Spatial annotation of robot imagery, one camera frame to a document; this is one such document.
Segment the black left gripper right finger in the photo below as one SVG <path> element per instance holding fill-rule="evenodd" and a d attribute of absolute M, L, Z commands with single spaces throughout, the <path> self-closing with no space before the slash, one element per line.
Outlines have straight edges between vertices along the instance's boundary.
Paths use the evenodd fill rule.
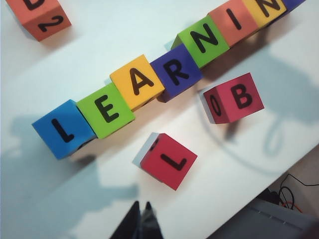
<path fill-rule="evenodd" d="M 142 213 L 142 238 L 163 239 L 161 229 L 149 201 Z"/>

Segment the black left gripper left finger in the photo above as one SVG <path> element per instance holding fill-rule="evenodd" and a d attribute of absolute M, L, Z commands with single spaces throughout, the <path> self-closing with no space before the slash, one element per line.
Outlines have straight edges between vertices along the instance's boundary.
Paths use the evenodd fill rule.
<path fill-rule="evenodd" d="M 140 230 L 140 205 L 135 201 L 111 235 L 111 239 L 138 239 Z"/>

